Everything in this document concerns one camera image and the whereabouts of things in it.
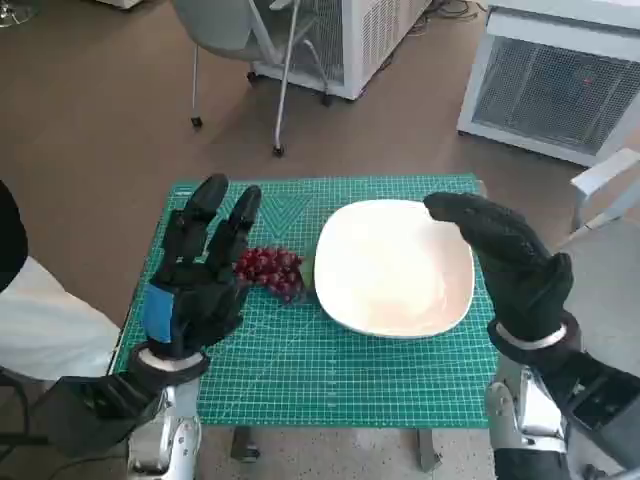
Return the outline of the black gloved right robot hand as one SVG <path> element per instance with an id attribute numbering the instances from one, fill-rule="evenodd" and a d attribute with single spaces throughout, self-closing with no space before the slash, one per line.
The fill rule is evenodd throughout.
<path id="1" fill-rule="evenodd" d="M 495 319 L 512 337 L 537 342 L 560 329 L 574 281 L 567 254 L 550 253 L 522 215 L 479 195 L 437 192 L 423 203 L 476 253 Z"/>

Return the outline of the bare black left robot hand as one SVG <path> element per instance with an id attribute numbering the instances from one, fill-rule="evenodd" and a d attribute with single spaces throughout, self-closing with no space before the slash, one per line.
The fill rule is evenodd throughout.
<path id="1" fill-rule="evenodd" d="M 214 174 L 169 215 L 142 316 L 148 348 L 161 359 L 185 359 L 220 342 L 242 322 L 248 286 L 234 266 L 247 249 L 261 190 L 247 187 L 209 233 L 228 186 L 225 175 Z"/>

